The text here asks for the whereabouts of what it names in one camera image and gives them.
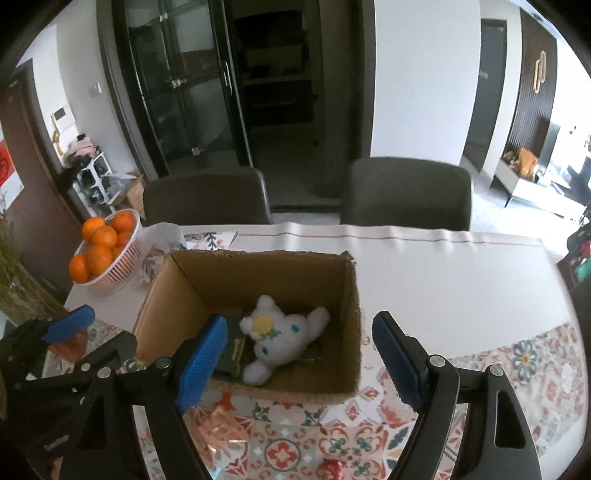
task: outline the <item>red object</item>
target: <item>red object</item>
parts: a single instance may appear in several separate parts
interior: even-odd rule
[[[581,244],[579,247],[579,252],[581,253],[582,257],[587,258],[591,256],[591,239],[587,239]]]
[[[12,158],[6,147],[6,141],[0,141],[0,187],[8,180],[8,177],[14,173]]]
[[[320,478],[322,480],[343,480],[343,462],[325,458],[320,464]]]
[[[229,447],[236,449],[236,444],[247,443],[248,433],[238,421],[223,407],[216,407],[211,416],[199,421],[191,418],[187,426],[195,448],[199,452],[205,465],[217,468],[219,461],[217,453]]]
[[[75,364],[86,354],[86,345],[88,344],[88,330],[81,330],[62,343],[52,343],[48,350],[55,356]]]

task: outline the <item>wooden door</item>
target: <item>wooden door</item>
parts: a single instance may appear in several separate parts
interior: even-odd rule
[[[24,267],[68,292],[72,287],[68,263],[82,241],[81,225],[51,179],[42,146],[35,140],[25,93],[23,80],[0,93],[2,130],[24,185],[7,218],[14,224]]]

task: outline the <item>toy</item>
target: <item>toy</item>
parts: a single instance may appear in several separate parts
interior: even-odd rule
[[[285,315],[269,295],[261,295],[256,309],[240,322],[242,331],[255,342],[255,360],[247,365],[242,380],[247,385],[262,385],[275,367],[285,365],[306,351],[330,321],[329,311],[318,307],[307,317]]]

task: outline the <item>door handle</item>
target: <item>door handle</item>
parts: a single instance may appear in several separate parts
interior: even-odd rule
[[[542,83],[540,81],[540,61],[536,60],[535,67],[534,67],[534,93],[540,92],[541,84]]]
[[[230,89],[230,95],[234,95],[234,88],[232,86],[232,77],[230,76],[230,67],[226,61],[223,63],[223,82]]]

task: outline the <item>cardboard box on floor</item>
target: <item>cardboard box on floor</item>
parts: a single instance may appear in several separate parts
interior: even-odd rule
[[[352,257],[311,252],[181,251],[170,254],[135,326],[137,356],[151,363],[194,337],[211,313],[240,319],[268,294],[284,313],[330,311],[322,360],[277,368],[261,387],[211,380],[209,387],[291,403],[331,405],[358,392],[361,314]]]
[[[139,216],[145,220],[144,213],[144,176],[138,175],[131,184],[127,187],[124,195],[118,196],[113,202],[115,206],[123,205],[129,206],[138,211]]]

